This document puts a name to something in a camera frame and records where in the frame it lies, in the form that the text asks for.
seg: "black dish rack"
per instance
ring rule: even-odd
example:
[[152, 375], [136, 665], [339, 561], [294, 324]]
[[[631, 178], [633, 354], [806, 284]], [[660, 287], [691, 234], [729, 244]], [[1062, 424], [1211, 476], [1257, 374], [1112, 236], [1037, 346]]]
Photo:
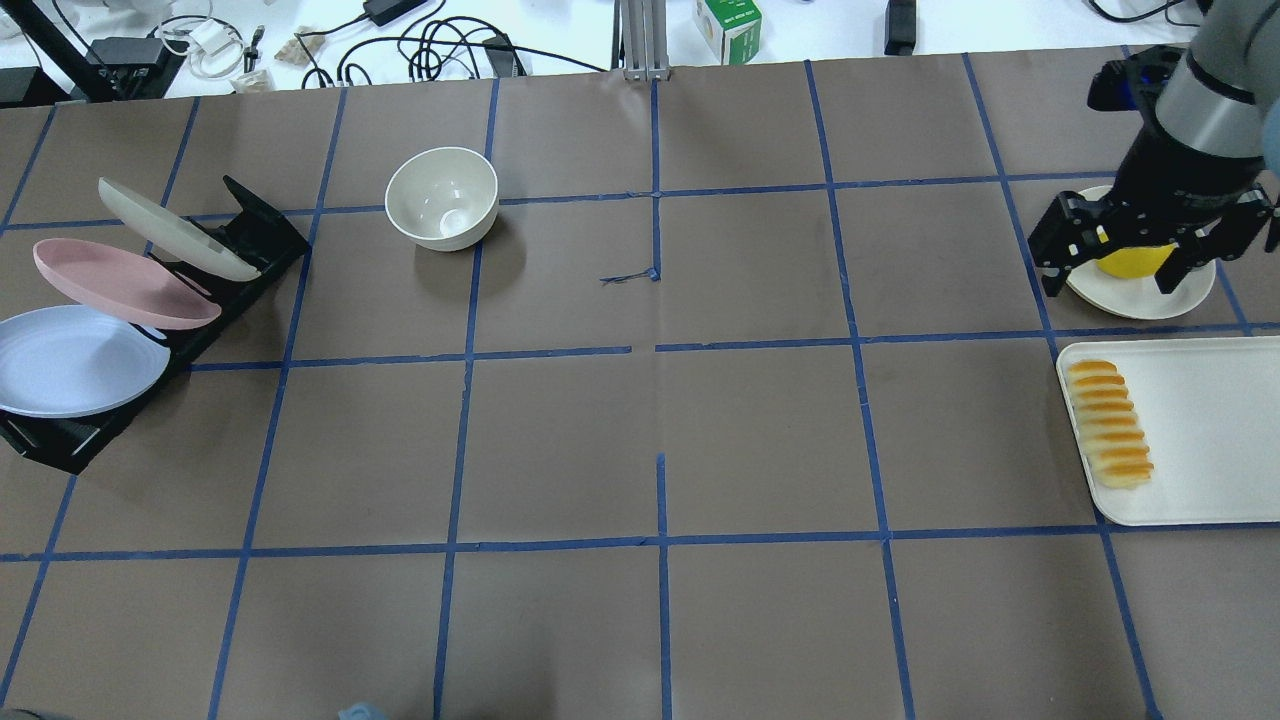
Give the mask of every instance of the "black dish rack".
[[214, 229], [205, 228], [195, 220], [191, 223], [257, 268], [261, 275], [248, 282], [233, 282], [180, 260], [169, 261], [148, 255], [178, 279], [193, 287], [198, 286], [196, 290], [218, 304], [223, 309], [221, 314], [201, 328], [159, 331], [161, 337], [134, 325], [147, 338], [169, 348], [169, 364], [155, 384], [119, 407], [83, 418], [59, 419], [28, 418], [0, 410], [0, 436], [4, 436], [19, 455], [68, 473], [84, 470], [88, 462], [151, 402], [170, 378], [200, 357], [200, 354], [243, 315], [271, 283], [280, 279], [294, 260], [311, 249], [306, 238], [279, 210], [230, 177], [223, 176], [223, 182], [239, 202], [241, 213], [225, 225]]

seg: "bread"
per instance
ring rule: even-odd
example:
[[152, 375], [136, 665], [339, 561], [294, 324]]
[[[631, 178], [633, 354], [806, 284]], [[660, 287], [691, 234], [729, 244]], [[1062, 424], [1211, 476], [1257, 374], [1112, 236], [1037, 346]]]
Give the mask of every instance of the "bread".
[[1108, 488], [1149, 482], [1156, 466], [1120, 370], [1106, 360], [1080, 360], [1068, 368], [1066, 377], [1080, 448], [1093, 478]]

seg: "white bowl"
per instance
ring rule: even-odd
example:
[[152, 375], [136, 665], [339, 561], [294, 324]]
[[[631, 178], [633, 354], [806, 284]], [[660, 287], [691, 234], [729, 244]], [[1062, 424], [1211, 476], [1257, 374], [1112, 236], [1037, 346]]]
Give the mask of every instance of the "white bowl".
[[498, 173], [466, 147], [435, 147], [410, 158], [387, 183], [387, 217], [430, 250], [471, 247], [498, 218]]

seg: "rectangular tray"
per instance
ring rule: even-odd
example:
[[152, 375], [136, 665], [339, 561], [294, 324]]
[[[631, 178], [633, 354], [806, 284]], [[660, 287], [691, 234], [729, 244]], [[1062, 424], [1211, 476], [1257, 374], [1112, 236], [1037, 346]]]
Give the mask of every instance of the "rectangular tray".
[[1147, 433], [1149, 483], [1115, 489], [1094, 482], [1080, 450], [1093, 503], [1121, 525], [1280, 520], [1280, 337], [1078, 342], [1057, 357], [1110, 360], [1125, 377]]

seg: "pink plate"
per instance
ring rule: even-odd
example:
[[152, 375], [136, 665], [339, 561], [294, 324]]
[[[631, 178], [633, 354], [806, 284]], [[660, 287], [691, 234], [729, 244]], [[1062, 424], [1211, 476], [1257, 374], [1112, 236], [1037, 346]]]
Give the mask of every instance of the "pink plate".
[[159, 263], [109, 245], [51, 237], [37, 242], [33, 255], [40, 274], [63, 295], [129, 323], [188, 331], [223, 311]]

